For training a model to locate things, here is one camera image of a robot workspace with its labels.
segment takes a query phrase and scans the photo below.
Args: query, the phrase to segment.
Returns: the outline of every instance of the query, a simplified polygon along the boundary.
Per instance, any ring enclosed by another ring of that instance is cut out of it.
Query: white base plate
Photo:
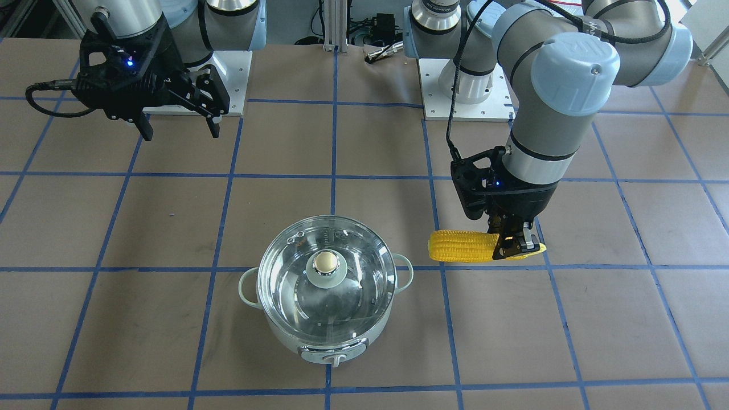
[[[217,66],[218,70],[227,70],[227,80],[223,81],[225,89],[230,95],[230,107],[226,116],[243,116],[243,104],[246,102],[248,90],[248,76],[251,72],[252,51],[216,51],[215,57],[223,62],[225,67]],[[199,115],[180,105],[165,105],[162,107],[147,107],[144,112],[155,115]]]
[[[451,97],[443,94],[438,86],[438,76],[448,62],[449,60],[442,58],[418,60],[426,120],[448,120]],[[505,122],[510,118],[514,118],[514,107],[504,71],[498,64],[494,67],[491,95],[479,104],[456,103],[456,112],[453,114],[454,121]]]

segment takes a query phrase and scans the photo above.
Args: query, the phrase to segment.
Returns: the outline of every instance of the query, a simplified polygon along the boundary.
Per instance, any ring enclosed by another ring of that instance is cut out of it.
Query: pot
[[[410,272],[403,286],[396,260]],[[243,295],[243,283],[255,274],[258,302]],[[322,215],[284,229],[260,267],[241,276],[238,294],[265,312],[286,348],[309,362],[337,367],[380,336],[394,296],[412,281],[413,264],[391,253],[374,231],[356,220]]]

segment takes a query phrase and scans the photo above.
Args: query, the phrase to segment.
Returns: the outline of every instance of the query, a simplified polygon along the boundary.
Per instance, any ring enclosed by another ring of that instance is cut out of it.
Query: pot handle
[[[241,297],[241,300],[246,305],[248,305],[250,307],[254,307],[256,309],[263,310],[263,305],[260,302],[251,302],[248,299],[246,299],[246,297],[243,295],[243,282],[246,281],[246,278],[248,276],[251,276],[252,274],[256,274],[256,273],[258,273],[258,268],[252,268],[252,269],[247,270],[246,273],[244,273],[241,276],[240,280],[238,280],[238,296]]]
[[[410,272],[410,278],[408,279],[408,283],[406,283],[405,286],[395,288],[395,295],[396,295],[396,294],[402,292],[403,290],[407,289],[408,286],[410,286],[410,284],[413,283],[413,274],[415,272],[413,271],[413,264],[410,263],[410,260],[408,260],[405,256],[402,256],[399,253],[393,253],[392,259],[400,259],[402,262],[405,262],[405,265],[408,266],[408,271]]]

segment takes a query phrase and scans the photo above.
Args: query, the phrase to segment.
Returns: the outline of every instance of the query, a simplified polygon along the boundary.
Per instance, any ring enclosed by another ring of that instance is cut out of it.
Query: grid line
[[[729,117],[729,113],[724,112],[666,112],[661,111],[613,111],[600,110],[598,114],[617,114],[617,115],[682,115],[685,117]]]
[[[674,122],[671,121],[671,117],[666,113],[666,110],[663,108],[663,103],[660,102],[660,99],[658,98],[658,94],[655,92],[653,87],[649,87],[650,92],[653,94],[653,97],[655,98],[656,102],[658,102],[658,106],[660,107],[660,110],[665,115],[666,121],[668,122],[668,126],[671,127],[671,132],[674,133],[674,136],[676,137],[676,141],[679,143],[679,146],[681,147],[681,151],[683,151],[684,155],[686,156],[686,160],[688,160],[689,165],[691,165],[691,169],[693,170],[693,173],[696,175],[696,178],[698,178],[698,181],[701,183],[701,188],[703,189],[703,192],[706,194],[706,197],[709,200],[709,203],[712,205],[712,208],[714,208],[714,212],[716,212],[717,216],[719,217],[719,221],[721,221],[722,226],[724,227],[724,231],[729,235],[729,226],[727,226],[726,220],[722,216],[722,213],[719,211],[719,208],[717,207],[716,201],[714,201],[714,197],[712,197],[711,193],[709,192],[708,187],[706,184],[703,183],[703,179],[701,178],[701,173],[698,172],[698,169],[696,168],[696,165],[694,164],[693,160],[691,159],[691,156],[688,155],[688,150],[686,150],[686,146],[684,145],[683,141],[681,140],[681,136],[679,135],[678,131],[676,130],[676,127],[674,126]]]
[[[41,177],[125,177],[126,172],[118,171],[0,171],[0,175],[20,176],[33,175]],[[199,173],[199,172],[132,172],[132,177],[159,177],[159,178],[228,178],[230,174],[225,173]],[[429,180],[431,177],[427,175],[351,175],[351,174],[233,174],[234,179],[414,179]],[[450,181],[451,177],[433,176],[435,181]],[[729,179],[648,179],[648,178],[618,178],[618,182],[636,183],[636,184],[706,184],[706,185],[727,185]],[[612,178],[562,178],[563,182],[606,182],[613,183]]]
[[[649,270],[649,265],[620,264],[563,264],[550,265],[552,269],[624,269]],[[692,271],[729,271],[729,265],[652,265],[657,270],[692,270]],[[218,266],[218,272],[244,272],[253,266]],[[501,266],[501,265],[445,265],[446,271],[544,271],[546,265]],[[91,272],[94,266],[0,266],[0,272]],[[415,271],[439,271],[438,265],[413,265]],[[207,272],[210,266],[102,266],[100,272],[140,271],[140,272]]]
[[[69,346],[69,351],[66,354],[66,360],[63,363],[63,370],[61,370],[61,376],[58,378],[58,384],[55,388],[55,396],[53,397],[53,400],[51,402],[50,410],[55,410],[58,406],[58,400],[60,397],[61,392],[63,392],[63,385],[66,383],[66,377],[69,374],[69,369],[71,367],[71,360],[73,359],[74,353],[76,352],[76,345],[79,341],[79,336],[81,334],[81,329],[84,324],[84,319],[86,318],[86,313],[88,312],[88,307],[91,302],[91,295],[93,294],[94,287],[96,286],[96,280],[98,278],[99,268],[101,267],[101,261],[104,259],[104,255],[106,254],[106,247],[109,245],[109,240],[112,237],[112,231],[114,230],[114,226],[117,222],[117,216],[119,215],[119,209],[122,206],[122,202],[124,201],[124,195],[126,194],[127,187],[129,186],[129,180],[131,179],[131,172],[132,169],[134,169],[134,163],[136,162],[137,155],[139,154],[139,149],[141,148],[141,142],[142,138],[141,135],[137,137],[137,143],[134,147],[134,153],[132,154],[131,159],[129,160],[129,167],[127,168],[127,176],[124,177],[124,182],[122,183],[122,188],[119,191],[119,197],[117,198],[117,203],[114,205],[114,211],[112,212],[111,220],[109,221],[109,226],[106,229],[106,235],[104,237],[104,242],[101,244],[101,250],[98,253],[98,258],[96,259],[96,266],[93,270],[93,273],[91,275],[91,280],[89,281],[88,289],[86,291],[86,296],[84,298],[84,303],[81,307],[81,312],[79,313],[79,319],[76,324],[76,329],[74,330],[74,335],[71,338],[71,344]]]
[[[218,237],[218,244],[216,246],[216,254],[214,258],[219,257],[219,246],[220,242],[222,240],[222,232],[225,225],[225,213],[227,211],[227,204],[229,201],[229,195],[230,195],[230,185],[232,183],[232,180],[235,178],[303,178],[303,179],[325,179],[325,178],[331,178],[332,179],[332,213],[334,213],[335,210],[335,180],[336,179],[427,179],[429,180],[429,184],[431,187],[431,200],[432,200],[432,210],[433,210],[433,216],[434,216],[434,225],[435,228],[439,228],[439,220],[437,216],[437,205],[436,205],[436,199],[435,199],[435,193],[434,193],[434,180],[450,180],[450,177],[438,177],[432,175],[432,167],[430,163],[430,155],[429,155],[429,145],[428,145],[428,139],[427,139],[427,133],[424,127],[424,143],[426,146],[426,161],[428,163],[428,169],[429,169],[429,175],[427,177],[423,176],[355,176],[355,175],[349,175],[349,176],[338,176],[335,173],[335,161],[336,161],[336,149],[335,149],[335,143],[336,143],[336,106],[339,105],[356,105],[356,106],[377,106],[377,107],[412,107],[412,108],[422,108],[421,105],[418,104],[406,104],[406,103],[391,103],[391,104],[377,104],[377,103],[359,103],[359,102],[337,102],[337,62],[336,62],[336,52],[335,52],[335,95],[333,101],[304,101],[304,100],[266,100],[266,99],[255,99],[251,98],[248,101],[250,102],[260,102],[260,103],[290,103],[290,104],[332,104],[334,109],[334,120],[333,120],[333,130],[332,130],[332,175],[276,175],[276,174],[234,174],[233,173],[233,167],[231,167],[229,174],[185,174],[185,173],[167,173],[167,174],[157,174],[157,173],[134,173],[131,172],[131,169],[133,168],[133,162],[136,160],[136,155],[139,151],[141,139],[138,139],[137,147],[135,149],[135,152],[133,154],[129,172],[127,173],[88,173],[91,176],[124,176],[125,177],[125,184],[122,186],[122,191],[120,192],[120,197],[117,199],[117,205],[114,211],[114,214],[112,215],[112,220],[109,223],[109,228],[107,230],[107,235],[104,240],[104,244],[102,244],[101,253],[99,255],[99,259],[97,262],[96,267],[0,267],[0,271],[93,271],[93,276],[91,279],[91,283],[89,286],[89,289],[87,291],[87,297],[85,299],[84,307],[82,308],[82,315],[79,316],[79,322],[77,323],[77,329],[76,333],[74,334],[74,339],[77,340],[78,333],[80,332],[82,322],[83,322],[83,314],[85,314],[85,309],[87,308],[87,303],[90,300],[91,293],[93,291],[93,285],[95,283],[95,278],[98,276],[99,272],[102,271],[123,271],[126,269],[136,269],[139,271],[242,271],[246,268],[241,267],[216,267],[216,262],[213,263],[212,269],[210,267],[138,267],[138,268],[128,268],[128,267],[100,267],[101,259],[103,258],[103,252],[105,251],[105,244],[108,244],[109,237],[112,233],[115,218],[117,216],[120,204],[122,202],[125,187],[128,183],[128,180],[131,176],[135,177],[157,177],[157,176],[164,176],[164,177],[227,177],[228,178],[228,188],[226,192],[226,199],[224,202],[224,209],[221,216],[221,223],[219,227],[219,237]],[[653,91],[654,97],[658,101],[658,96],[655,95],[655,91]],[[67,98],[64,96],[64,94],[61,94],[61,97],[59,98],[37,98],[40,101],[57,101],[56,108],[58,109],[62,101],[74,101],[75,98]],[[3,97],[0,96],[0,100],[25,100],[24,97]],[[691,159],[688,155],[688,152],[686,151],[685,147],[681,143],[680,137],[678,133],[676,132],[675,128],[673,127],[669,115],[682,115],[682,116],[698,116],[698,117],[726,117],[729,116],[729,114],[711,114],[711,113],[684,113],[684,112],[666,112],[663,109],[663,106],[661,105],[661,109],[663,112],[613,112],[613,111],[600,111],[600,113],[604,114],[628,114],[628,115],[664,115],[669,121],[669,124],[671,124],[671,128],[675,134],[675,137],[679,140],[679,143],[682,146],[682,149],[684,150],[688,160],[691,162]],[[36,146],[31,153],[31,157],[28,159],[28,162],[26,163],[26,166],[24,167],[23,171],[15,172],[15,171],[3,171],[0,172],[1,175],[17,175],[19,176],[18,182],[16,183],[16,186],[13,190],[12,196],[8,199],[8,202],[6,202],[6,205],[3,209],[2,214],[0,214],[0,222],[2,221],[3,217],[7,213],[7,208],[9,208],[10,203],[12,202],[12,198],[15,196],[17,189],[20,187],[20,184],[26,175],[68,175],[68,176],[81,176],[81,175],[88,175],[87,173],[54,173],[54,172],[34,172],[34,171],[28,171],[28,168],[31,164],[31,161],[33,160],[33,157],[35,156],[35,153],[37,152],[40,144],[42,143],[43,137],[47,129],[50,127],[50,123],[52,121],[52,117],[49,118],[46,127],[43,131],[43,134],[39,137],[38,142],[36,143]],[[238,151],[238,140],[240,138],[241,130],[239,125],[239,132],[238,137],[236,141],[236,148],[233,153],[233,159],[232,163],[235,161],[235,156]],[[565,181],[573,181],[573,182],[614,182],[618,190],[620,191],[621,197],[623,198],[623,203],[625,206],[625,209],[628,213],[628,216],[631,219],[631,223],[634,225],[634,220],[632,218],[631,211],[629,209],[629,206],[627,204],[627,201],[625,200],[622,189],[620,187],[620,183],[655,183],[655,182],[661,182],[661,183],[699,183],[703,186],[704,192],[709,197],[710,202],[712,203],[712,206],[714,207],[714,210],[717,211],[717,215],[722,220],[722,223],[724,223],[725,229],[727,229],[725,221],[722,219],[721,214],[718,212],[716,208],[716,204],[713,202],[713,198],[709,195],[708,190],[706,190],[707,184],[727,184],[729,181],[722,181],[722,180],[702,180],[701,176],[698,174],[698,171],[695,170],[698,180],[670,180],[670,179],[617,179],[615,177],[614,170],[612,169],[612,165],[609,162],[607,151],[605,151],[604,146],[602,145],[602,141],[600,140],[600,137],[598,135],[598,139],[601,144],[601,148],[603,150],[603,154],[608,161],[608,165],[612,172],[612,179],[598,179],[598,180],[592,180],[592,179],[563,179]],[[541,228],[539,227],[539,222],[537,221],[537,227],[539,230],[540,236],[541,234]],[[684,379],[637,379],[637,380],[603,380],[603,381],[589,381],[589,382],[582,382],[581,384],[578,382],[550,382],[550,383],[517,383],[517,384],[461,384],[460,377],[458,375],[458,362],[457,362],[457,356],[456,356],[456,348],[455,348],[455,341],[453,338],[453,326],[452,322],[450,321],[450,304],[448,302],[448,290],[447,290],[447,283],[445,280],[445,272],[446,271],[455,271],[455,270],[462,270],[462,269],[469,269],[474,271],[495,271],[495,270],[505,270],[505,271],[523,271],[523,270],[545,270],[547,269],[550,272],[550,280],[553,280],[553,275],[550,271],[551,268],[554,269],[570,269],[570,268],[587,268],[587,269],[607,269],[607,268],[629,268],[629,269],[649,269],[651,270],[651,273],[654,277],[654,280],[656,281],[656,286],[658,287],[658,292],[662,298],[662,302],[664,304],[664,308],[666,308],[666,311],[670,317],[671,324],[674,327],[674,332],[676,333],[677,337],[679,338],[679,343],[681,344],[682,350],[684,351],[685,358],[687,360],[690,360],[688,357],[687,351],[685,350],[685,345],[683,344],[683,340],[681,339],[681,336],[678,332],[678,328],[675,324],[675,320],[672,316],[672,313],[670,311],[670,308],[668,306],[668,303],[665,299],[665,295],[663,294],[663,291],[660,288],[660,283],[658,283],[658,278],[655,276],[655,269],[685,269],[685,268],[695,268],[695,269],[721,269],[726,270],[729,269],[729,266],[682,266],[682,265],[672,265],[672,266],[660,266],[660,265],[653,265],[650,261],[650,258],[647,255],[647,251],[644,248],[644,244],[642,243],[640,234],[637,230],[636,225],[634,225],[634,230],[636,231],[636,235],[639,237],[639,241],[641,241],[641,246],[644,251],[644,256],[647,259],[647,265],[579,265],[579,264],[573,264],[573,265],[550,265],[549,261],[546,259],[547,255],[545,255],[545,261],[547,262],[545,265],[538,265],[538,266],[520,266],[520,267],[511,267],[511,266],[445,266],[445,264],[440,263],[438,266],[416,266],[416,270],[440,270],[441,278],[442,278],[442,286],[443,286],[443,293],[444,293],[444,305],[447,312],[447,319],[448,319],[448,332],[449,332],[449,342],[451,343],[451,353],[452,353],[452,361],[453,361],[453,371],[454,371],[454,382],[455,384],[449,385],[436,385],[436,386],[398,386],[398,387],[331,387],[331,368],[330,366],[327,366],[327,383],[325,384],[324,389],[270,389],[270,390],[196,390],[196,386],[191,388],[189,391],[182,390],[182,391],[170,391],[170,392],[62,392],[62,381],[59,379],[59,385],[56,389],[56,392],[43,392],[43,393],[0,393],[0,401],[2,400],[25,400],[25,399],[53,399],[52,409],[55,408],[58,399],[60,398],[112,398],[112,397],[118,397],[118,398],[133,398],[133,397],[141,397],[141,398],[153,398],[153,397],[188,397],[191,399],[189,403],[192,403],[194,401],[194,397],[203,397],[203,396],[239,396],[239,395],[321,395],[325,394],[325,408],[328,409],[329,407],[329,400],[331,394],[346,394],[346,393],[355,393],[355,392],[420,392],[420,391],[456,391],[458,398],[459,398],[459,408],[463,409],[463,403],[462,403],[462,396],[461,391],[462,390],[508,390],[508,389],[530,389],[530,388],[559,388],[559,387],[581,387],[584,390],[584,386],[587,387],[595,387],[595,386],[623,386],[623,385],[638,385],[638,384],[690,384],[694,383],[697,385],[701,398],[704,402],[704,405],[707,409],[709,409],[708,402],[706,401],[706,397],[703,393],[703,388],[701,387],[702,383],[724,383],[729,382],[729,377],[717,377],[717,378],[699,378],[695,374],[695,370],[693,369],[693,364],[689,361],[689,366],[692,370],[692,378],[684,378]],[[208,286],[208,303],[206,304],[206,315],[209,314],[210,309],[210,296],[214,285],[214,273],[211,275],[211,284]],[[555,296],[558,298],[558,290],[556,288],[556,283],[553,283],[553,290],[555,291]],[[75,341],[72,341],[71,348],[69,349],[69,355],[66,358],[66,363],[64,364],[64,371],[67,373],[68,366],[70,365],[71,356],[73,355],[73,347],[74,347]],[[201,340],[200,340],[200,349],[198,351],[198,354],[200,354],[201,349],[204,345],[204,334],[201,332]]]
[[[707,377],[699,379],[703,384],[727,383],[729,377]],[[605,379],[584,381],[586,387],[619,387],[619,386],[647,386],[670,384],[693,384],[690,377],[667,379]],[[463,384],[462,390],[494,391],[494,390],[533,390],[533,389],[560,389],[579,387],[578,382],[534,382],[534,383],[494,383],[494,384]],[[454,384],[435,384],[427,386],[359,386],[359,387],[332,387],[331,393],[338,395],[356,393],[385,393],[385,392],[454,392]],[[49,400],[54,397],[60,399],[88,399],[88,398],[192,398],[192,397],[240,397],[260,395],[323,395],[325,388],[310,389],[230,389],[230,390],[168,390],[168,391],[111,391],[111,392],[62,392],[57,395],[53,392],[32,393],[0,393],[0,401],[10,400]]]
[[[337,209],[337,98],[339,95],[339,46],[334,46],[334,75],[332,79],[332,187],[330,196],[330,214]],[[324,369],[324,410],[332,408],[332,365],[326,364]]]
[[[208,333],[208,321],[210,320],[210,310],[213,304],[213,290],[215,288],[215,278],[217,277],[218,261],[220,259],[220,248],[223,242],[223,233],[225,232],[225,220],[227,219],[227,210],[230,203],[230,191],[233,189],[233,172],[235,171],[235,163],[238,160],[238,150],[241,146],[241,134],[243,133],[243,118],[238,119],[238,131],[235,135],[235,144],[233,146],[233,155],[230,159],[230,172],[228,174],[227,186],[225,188],[225,199],[220,213],[220,225],[218,227],[218,236],[215,242],[215,253],[213,254],[213,264],[210,270],[210,282],[208,283],[208,294],[205,302],[205,311],[203,313],[203,323],[200,327],[200,341],[198,343],[198,353],[195,358],[195,367],[192,371],[192,384],[190,385],[190,393],[194,393],[198,389],[198,380],[200,379],[200,367],[203,364],[203,352],[205,351],[205,339]],[[187,402],[187,409],[192,410],[195,406],[195,396],[191,395]]]
[[[438,217],[438,205],[435,198],[435,183],[433,180],[433,166],[430,159],[430,143],[428,140],[428,128],[425,119],[421,120],[423,129],[423,143],[425,144],[425,161],[428,169],[428,183],[430,188],[430,201],[433,212],[433,226],[436,231],[440,230],[440,218]],[[453,366],[453,382],[455,383],[456,401],[459,410],[464,410],[463,390],[461,388],[461,371],[458,363],[458,352],[456,351],[456,339],[453,335],[453,318],[451,316],[451,300],[448,297],[448,278],[445,275],[445,264],[438,263],[440,270],[440,287],[443,292],[443,308],[445,311],[445,324],[448,328],[448,346],[451,349],[451,365]]]
[[[684,343],[683,337],[681,336],[681,332],[679,331],[678,325],[676,324],[676,320],[674,319],[674,315],[673,315],[673,312],[671,311],[671,307],[668,305],[668,300],[666,299],[666,295],[663,293],[663,288],[660,285],[660,280],[658,279],[658,275],[655,273],[655,266],[653,265],[652,261],[650,260],[650,256],[648,255],[647,248],[645,247],[645,243],[643,242],[643,238],[638,229],[638,225],[636,224],[635,218],[633,216],[633,212],[631,211],[630,204],[628,204],[628,200],[625,198],[625,193],[623,192],[623,188],[620,186],[620,182],[618,182],[618,180],[617,180],[615,169],[612,166],[612,162],[610,161],[610,158],[607,154],[607,150],[605,149],[605,144],[603,144],[603,142],[602,142],[602,138],[600,137],[600,132],[598,131],[595,123],[592,123],[592,128],[593,128],[593,131],[595,131],[595,136],[597,137],[598,143],[600,144],[600,149],[603,152],[603,156],[605,157],[605,161],[607,162],[607,166],[610,170],[610,174],[612,175],[613,178],[615,178],[615,187],[617,188],[617,192],[620,194],[620,199],[623,202],[623,207],[625,208],[625,212],[628,214],[628,219],[630,220],[631,226],[633,227],[633,231],[635,232],[636,237],[638,238],[638,242],[640,243],[641,251],[643,252],[643,257],[645,258],[645,261],[650,270],[650,275],[653,278],[653,282],[655,283],[656,290],[658,291],[658,295],[660,296],[660,301],[663,304],[663,308],[666,312],[666,315],[668,316],[668,320],[671,323],[671,327],[674,331],[674,335],[676,336],[676,340],[679,343],[681,352],[683,353],[684,359],[685,359],[686,364],[691,373],[691,377],[693,378],[696,388],[698,389],[698,394],[701,397],[703,406],[704,406],[705,410],[711,410],[709,401],[706,398],[706,393],[703,391],[703,386],[701,385],[701,382],[698,379],[698,375],[697,375],[696,369],[693,365],[693,361],[691,360],[691,356],[689,355],[688,350],[686,349],[686,343]]]
[[[539,224],[539,219],[534,218],[534,224],[537,227],[537,233],[539,234],[539,240],[542,243],[545,243],[544,234],[542,233],[542,226]],[[549,260],[549,251],[545,250],[544,252],[544,258],[545,258],[545,265],[547,268],[547,273],[549,274],[549,281],[552,286],[552,292],[554,293],[554,299],[557,303],[557,310],[559,312],[559,320],[562,324],[562,330],[564,331],[564,337],[567,341],[567,349],[569,350],[569,356],[572,359],[572,367],[574,367],[574,376],[577,379],[577,387],[580,389],[580,396],[582,397],[582,405],[585,407],[585,410],[590,410],[590,401],[588,400],[588,394],[585,390],[585,382],[582,380],[582,371],[580,370],[580,363],[577,361],[577,352],[574,350],[574,343],[572,341],[572,334],[569,331],[569,326],[567,325],[567,315],[564,312],[564,306],[562,305],[562,297],[559,294],[559,287],[557,286],[557,279],[554,276],[554,271],[552,270],[552,264]]]
[[[76,60],[76,64],[74,65],[74,68],[71,70],[71,74],[69,75],[69,78],[74,76],[74,73],[79,68],[80,61]],[[53,111],[58,111],[61,107],[61,102],[63,101],[63,97],[66,95],[65,91],[61,91],[61,95],[59,98],[57,98],[55,107],[53,108]],[[7,201],[5,201],[5,206],[3,207],[2,211],[0,211],[0,224],[2,224],[2,221],[5,219],[5,215],[7,215],[7,212],[10,210],[10,206],[12,205],[12,202],[15,200],[15,196],[17,195],[18,190],[20,189],[20,186],[23,184],[23,180],[26,177],[26,173],[28,172],[28,169],[31,167],[31,164],[33,163],[33,159],[35,159],[36,154],[38,153],[38,149],[40,148],[41,144],[43,143],[43,139],[45,139],[46,134],[48,133],[48,130],[50,129],[51,124],[53,123],[53,117],[48,117],[48,120],[46,120],[46,125],[43,127],[43,131],[41,131],[41,135],[38,137],[38,140],[33,147],[33,150],[31,151],[31,154],[28,156],[28,160],[26,161],[26,164],[23,166],[23,171],[20,173],[20,176],[17,178],[17,181],[15,182],[15,186],[12,189],[12,192],[10,193],[10,196],[8,197]]]

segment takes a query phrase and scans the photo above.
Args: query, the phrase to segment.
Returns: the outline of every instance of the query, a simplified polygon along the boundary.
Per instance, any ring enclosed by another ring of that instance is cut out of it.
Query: black cable
[[[322,1],[319,0],[319,8],[315,9],[314,13],[311,15],[311,21],[309,21],[309,30],[311,30],[311,32],[314,33],[314,35],[323,37],[324,36],[324,34],[323,34],[324,33],[324,21],[321,22],[322,34],[319,34],[316,31],[314,31],[314,18],[316,18],[316,14],[319,13],[319,11],[321,10],[321,5],[322,5]]]
[[[486,7],[492,2],[493,0],[486,0],[486,3],[483,4],[483,6],[478,10],[478,13],[471,19],[471,23],[469,24],[468,30],[466,31],[466,34],[461,38],[461,42],[458,47],[458,52],[456,53],[456,57],[453,58],[453,62],[456,65],[456,73],[453,76],[453,95],[451,96],[451,112],[448,115],[448,127],[445,130],[445,142],[448,143],[448,149],[451,151],[451,157],[453,160],[461,160],[461,154],[458,151],[458,148],[456,148],[456,145],[451,141],[451,126],[453,125],[453,113],[456,111],[456,90],[458,89],[458,78],[459,78],[459,72],[461,71],[461,58],[463,57],[464,49],[466,48],[466,42],[468,41],[468,37],[471,35],[471,32],[473,31],[473,28],[475,27],[476,22],[478,22],[478,19],[481,17],[481,14],[483,14],[483,11],[486,10]],[[569,20],[570,23],[578,27],[579,29],[582,29],[582,26],[584,25],[584,22],[579,17],[570,14],[565,9],[554,5],[549,0],[536,0],[541,5],[547,7],[548,9],[551,9],[555,12],[557,12],[559,15],[565,17],[567,20]],[[603,33],[602,38],[609,41],[609,42],[617,42],[617,43],[623,43],[623,44],[641,44],[641,43],[647,43],[651,42],[653,40],[656,40],[660,37],[662,37],[667,31],[668,28],[671,26],[671,13],[668,10],[668,5],[666,4],[665,0],[657,0],[658,4],[660,5],[660,8],[663,10],[663,15],[665,16],[665,21],[663,23],[663,27],[661,30],[659,30],[658,33],[655,33],[651,36],[646,37],[636,37],[636,38],[628,38],[628,37],[621,37],[621,36],[615,36],[608,33]]]
[[[544,7],[547,7],[548,9],[556,12],[560,16],[566,18],[569,20],[572,25],[576,26],[578,29],[582,29],[584,26],[584,22],[581,18],[577,17],[576,15],[570,14],[562,7],[557,6],[556,4],[552,3],[549,0],[536,0],[539,4],[541,4]],[[615,42],[615,43],[623,43],[623,44],[642,44],[651,42],[655,39],[661,38],[667,31],[668,28],[671,27],[671,13],[668,10],[668,5],[666,4],[666,0],[656,0],[658,4],[660,5],[660,8],[663,10],[663,14],[665,15],[665,22],[663,23],[663,27],[659,30],[658,33],[646,36],[646,37],[636,37],[636,38],[628,38],[628,37],[621,37],[621,36],[615,36],[613,34],[603,33],[602,38],[609,41],[609,42]]]
[[[319,0],[319,21],[321,21],[321,36],[327,38],[327,32],[324,30],[324,0]]]
[[[456,64],[456,73],[453,76],[451,112],[450,114],[448,114],[448,127],[445,129],[445,142],[448,143],[448,149],[451,151],[451,158],[454,161],[461,160],[461,153],[458,151],[458,148],[456,148],[456,145],[453,143],[453,141],[451,141],[451,125],[453,124],[453,113],[456,111],[456,90],[458,90],[458,77],[459,72],[461,71],[461,58],[463,57],[463,51],[466,48],[466,42],[468,41],[468,37],[471,36],[471,32],[476,26],[476,22],[478,22],[478,19],[481,18],[483,11],[486,10],[486,7],[488,7],[488,5],[491,4],[492,1],[493,0],[486,0],[486,3],[481,6],[481,8],[478,10],[478,13],[473,16],[473,19],[471,19],[471,24],[469,24],[468,30],[466,31],[466,34],[461,38],[461,43],[458,46],[458,52],[456,52],[456,57],[453,58],[453,63]]]
[[[26,101],[28,101],[28,104],[30,104],[31,107],[33,107],[34,109],[42,112],[43,114],[50,115],[51,117],[78,118],[78,117],[83,117],[84,115],[87,115],[87,114],[90,114],[90,113],[96,111],[96,108],[89,108],[89,109],[85,109],[80,112],[51,111],[49,109],[45,109],[45,108],[39,106],[38,103],[36,103],[36,100],[33,98],[33,93],[36,91],[71,90],[73,88],[74,84],[75,84],[75,81],[73,81],[73,80],[56,80],[56,81],[50,81],[50,82],[37,82],[26,88]]]

